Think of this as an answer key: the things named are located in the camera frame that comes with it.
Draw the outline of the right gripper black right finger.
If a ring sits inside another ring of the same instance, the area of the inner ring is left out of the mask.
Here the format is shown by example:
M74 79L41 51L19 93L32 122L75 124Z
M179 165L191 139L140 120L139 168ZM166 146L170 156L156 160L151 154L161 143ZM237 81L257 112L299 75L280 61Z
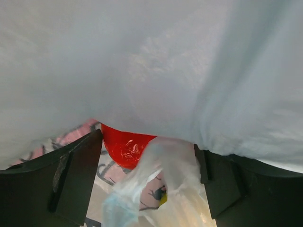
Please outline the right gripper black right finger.
M219 227L302 227L303 175L194 146L212 219Z

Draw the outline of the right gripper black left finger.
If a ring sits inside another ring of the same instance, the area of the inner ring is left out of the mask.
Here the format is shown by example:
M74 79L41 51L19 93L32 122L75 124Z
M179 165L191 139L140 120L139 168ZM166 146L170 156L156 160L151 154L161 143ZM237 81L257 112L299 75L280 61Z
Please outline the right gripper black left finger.
M85 223L101 130L0 173L3 227L80 227Z

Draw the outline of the red fake tomato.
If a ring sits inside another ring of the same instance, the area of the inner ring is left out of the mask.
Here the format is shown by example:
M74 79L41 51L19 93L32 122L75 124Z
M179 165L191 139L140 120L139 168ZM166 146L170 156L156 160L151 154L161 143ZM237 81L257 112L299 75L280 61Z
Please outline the red fake tomato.
M105 124L101 124L101 131L110 157L128 170L136 168L144 149L155 138L151 135L119 131Z

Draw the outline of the light blue printed plastic bag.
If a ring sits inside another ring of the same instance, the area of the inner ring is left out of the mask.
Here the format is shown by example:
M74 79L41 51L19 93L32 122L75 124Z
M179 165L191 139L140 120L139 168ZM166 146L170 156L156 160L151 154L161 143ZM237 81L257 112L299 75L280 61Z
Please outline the light blue printed plastic bag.
M1 1L0 171L101 124L155 138L82 227L217 226L195 145L303 174L302 1Z

